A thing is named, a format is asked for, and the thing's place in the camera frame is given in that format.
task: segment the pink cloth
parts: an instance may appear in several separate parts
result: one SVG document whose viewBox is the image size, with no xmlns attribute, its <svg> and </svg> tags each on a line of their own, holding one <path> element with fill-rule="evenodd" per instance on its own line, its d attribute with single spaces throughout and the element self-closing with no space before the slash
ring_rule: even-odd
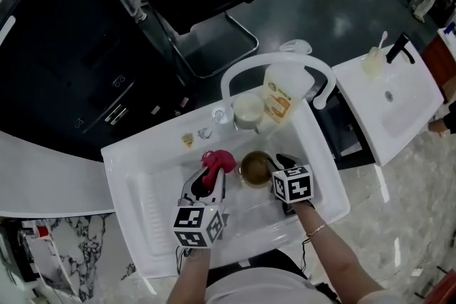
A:
<svg viewBox="0 0 456 304">
<path fill-rule="evenodd" d="M 225 174 L 233 171 L 236 167 L 236 160 L 233 155 L 228 151 L 217 150 L 207 151 L 201 157 L 202 165 L 209 168 L 209 172 L 206 176 L 203 176 L 202 183 L 208 189 L 213 189 L 215 185 L 215 179 L 220 167 L 223 169 Z"/>
</svg>

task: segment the washbasin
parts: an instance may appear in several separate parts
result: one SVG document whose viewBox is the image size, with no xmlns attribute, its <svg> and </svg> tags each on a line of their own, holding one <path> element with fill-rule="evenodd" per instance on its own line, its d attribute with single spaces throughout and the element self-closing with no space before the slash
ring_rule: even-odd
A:
<svg viewBox="0 0 456 304">
<path fill-rule="evenodd" d="M 259 92 L 258 88 L 250 91 Z M 316 188 L 313 203 L 325 220 L 331 223 L 350 210 L 331 152 L 305 100 L 273 132 L 214 131 L 207 138 L 202 131 L 213 125 L 214 112 L 223 106 L 220 100 L 102 149 L 120 227 L 136 268 L 145 277 L 177 274 L 171 213 L 183 184 L 201 167 L 201 156 L 208 150 L 230 151 L 238 163 L 254 150 L 272 157 L 291 154 L 311 165 Z M 234 171 L 227 175 L 226 189 L 223 204 L 229 217 L 222 240 L 212 249 L 211 267 L 304 237 L 296 216 L 285 217 L 269 186 L 248 187 Z"/>
<path fill-rule="evenodd" d="M 419 53 L 405 48 L 383 65 L 377 78 L 361 68 L 365 56 L 333 67 L 336 84 L 360 125 L 378 164 L 388 163 L 428 123 L 442 105 L 442 95 Z M 384 48 L 386 54 L 390 47 Z"/>
</svg>

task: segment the bottle label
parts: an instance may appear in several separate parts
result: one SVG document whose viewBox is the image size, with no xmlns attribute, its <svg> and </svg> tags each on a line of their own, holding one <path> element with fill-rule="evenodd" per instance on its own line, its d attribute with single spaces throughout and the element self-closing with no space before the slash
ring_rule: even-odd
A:
<svg viewBox="0 0 456 304">
<path fill-rule="evenodd" d="M 292 103 L 292 97 L 286 94 L 279 85 L 266 74 L 263 87 L 264 111 L 277 123 L 286 116 Z"/>
</svg>

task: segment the sneaker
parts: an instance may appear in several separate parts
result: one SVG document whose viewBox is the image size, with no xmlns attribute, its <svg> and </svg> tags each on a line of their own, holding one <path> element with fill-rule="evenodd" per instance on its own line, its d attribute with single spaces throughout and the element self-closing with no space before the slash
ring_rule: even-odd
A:
<svg viewBox="0 0 456 304">
<path fill-rule="evenodd" d="M 135 22 L 136 22 L 136 24 L 142 23 L 143 21 L 146 20 L 146 18 L 147 18 L 147 14 L 143 12 L 139 17 L 137 17 L 135 19 Z"/>
<path fill-rule="evenodd" d="M 425 23 L 425 19 L 420 14 L 414 12 L 413 16 L 415 17 L 415 19 L 419 20 L 421 23 Z"/>
</svg>

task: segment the brown bowl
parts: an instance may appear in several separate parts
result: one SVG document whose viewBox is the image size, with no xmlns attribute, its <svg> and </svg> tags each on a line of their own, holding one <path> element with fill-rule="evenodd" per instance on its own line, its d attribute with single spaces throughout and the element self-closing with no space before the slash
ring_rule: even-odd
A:
<svg viewBox="0 0 456 304">
<path fill-rule="evenodd" d="M 271 157 L 262 151 L 247 154 L 241 162 L 241 175 L 251 187 L 264 187 L 271 179 L 266 161 Z"/>
</svg>

